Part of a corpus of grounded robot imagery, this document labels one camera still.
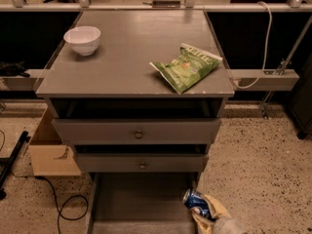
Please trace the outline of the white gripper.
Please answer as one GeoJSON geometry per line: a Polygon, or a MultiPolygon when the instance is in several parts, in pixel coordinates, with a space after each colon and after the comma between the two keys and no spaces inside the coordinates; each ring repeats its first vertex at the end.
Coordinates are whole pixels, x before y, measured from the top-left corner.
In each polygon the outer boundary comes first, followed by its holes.
{"type": "Polygon", "coordinates": [[[205,194],[204,199],[209,205],[213,218],[218,220],[213,223],[199,214],[193,213],[200,234],[248,234],[247,229],[236,218],[232,218],[229,211],[212,195],[205,194]]]}

